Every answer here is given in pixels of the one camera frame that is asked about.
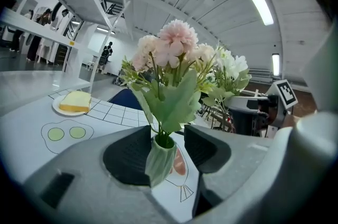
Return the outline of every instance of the green vase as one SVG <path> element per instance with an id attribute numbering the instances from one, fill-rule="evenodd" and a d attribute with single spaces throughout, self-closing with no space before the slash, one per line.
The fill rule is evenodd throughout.
<path id="1" fill-rule="evenodd" d="M 145 171 L 145 174 L 150 178 L 152 188 L 163 182 L 173 167 L 177 146 L 173 140 L 172 144 L 172 148 L 163 148 L 153 138 L 152 149 L 147 157 Z"/>

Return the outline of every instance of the flower bouquet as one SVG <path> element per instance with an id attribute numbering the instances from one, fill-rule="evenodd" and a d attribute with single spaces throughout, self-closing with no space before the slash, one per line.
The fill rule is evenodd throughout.
<path id="1" fill-rule="evenodd" d="M 226 101 L 232 96 L 239 96 L 251 79 L 246 58 L 244 56 L 234 58 L 231 51 L 219 46 L 216 49 L 214 66 L 206 79 L 215 86 L 203 102 L 210 107 L 216 106 L 222 111 L 222 130 L 225 130 Z"/>
<path id="2" fill-rule="evenodd" d="M 122 63 L 122 78 L 156 133 L 146 163 L 152 186 L 163 181 L 172 168 L 177 148 L 170 134 L 195 119 L 201 92 L 214 86 L 206 76 L 215 58 L 213 47 L 197 45 L 194 28 L 180 20 L 165 25 L 157 36 L 141 38 L 132 61 Z M 153 80 L 146 79 L 145 72 Z M 153 115 L 158 129 L 152 127 Z"/>

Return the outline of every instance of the white table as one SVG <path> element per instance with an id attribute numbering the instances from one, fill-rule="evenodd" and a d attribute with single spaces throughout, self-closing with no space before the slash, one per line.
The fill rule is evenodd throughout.
<path id="1" fill-rule="evenodd" d="M 52 109 L 53 99 L 68 92 L 64 90 L 43 97 L 0 117 L 3 162 L 10 177 L 18 183 L 23 183 L 42 165 L 74 143 L 148 124 L 143 111 L 96 98 L 92 98 L 91 110 L 86 115 L 59 115 Z M 67 142 L 66 139 L 52 141 L 48 138 L 52 128 L 62 129 L 66 136 L 71 127 L 82 127 L 86 134 L 76 139 L 67 136 Z M 156 119 L 153 127 L 158 128 Z M 178 222 L 186 222 L 192 218 L 199 174 L 184 148 L 184 137 L 176 133 L 171 137 L 183 155 L 186 172 L 184 175 L 172 172 L 164 182 L 152 189 L 152 194 Z"/>

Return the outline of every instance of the pink flower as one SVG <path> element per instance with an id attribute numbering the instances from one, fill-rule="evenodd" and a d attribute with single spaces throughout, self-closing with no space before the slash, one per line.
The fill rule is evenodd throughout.
<path id="1" fill-rule="evenodd" d="M 175 44 L 176 50 L 182 49 L 185 53 L 194 49 L 199 40 L 195 29 L 182 20 L 171 21 L 159 31 L 157 36 L 169 45 Z"/>
<path id="2" fill-rule="evenodd" d="M 135 68 L 135 71 L 139 72 L 144 70 L 145 64 L 147 63 L 148 58 L 141 53 L 136 53 L 132 58 L 132 64 Z"/>
<path id="3" fill-rule="evenodd" d="M 155 51 L 155 64 L 165 67 L 169 63 L 171 68 L 176 68 L 180 63 L 177 56 L 181 55 L 182 53 L 183 45 L 181 43 L 158 43 Z"/>

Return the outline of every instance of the cake slice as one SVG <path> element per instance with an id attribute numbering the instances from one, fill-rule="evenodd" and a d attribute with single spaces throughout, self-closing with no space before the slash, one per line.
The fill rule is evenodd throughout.
<path id="1" fill-rule="evenodd" d="M 59 108 L 72 112 L 88 112 L 90 110 L 91 95 L 83 91 L 71 91 L 61 101 Z"/>

